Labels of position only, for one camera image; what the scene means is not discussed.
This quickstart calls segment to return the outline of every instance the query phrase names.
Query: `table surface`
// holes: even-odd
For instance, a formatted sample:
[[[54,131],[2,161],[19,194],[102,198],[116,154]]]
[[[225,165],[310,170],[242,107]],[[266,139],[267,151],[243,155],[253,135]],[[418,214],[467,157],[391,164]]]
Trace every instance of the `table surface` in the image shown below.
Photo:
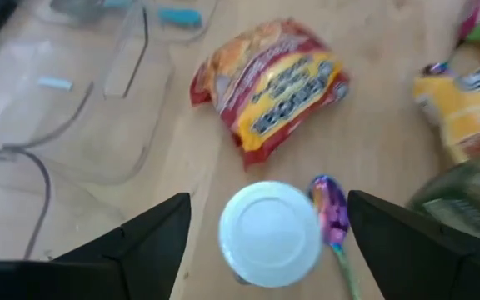
[[[173,44],[174,74],[141,172],[122,185],[87,188],[132,218],[174,193],[192,195],[192,224],[172,299],[349,299],[329,249],[301,282],[264,289],[238,284],[222,259],[217,225],[228,199],[261,180],[305,188],[319,173],[403,205],[438,173],[438,137],[412,98],[413,77],[453,49],[463,0],[218,0],[206,34]],[[351,92],[314,113],[271,156],[247,171],[212,105],[192,107],[198,64],[241,31],[272,18],[307,24],[343,60]],[[345,247],[364,299],[382,299],[351,233]]]

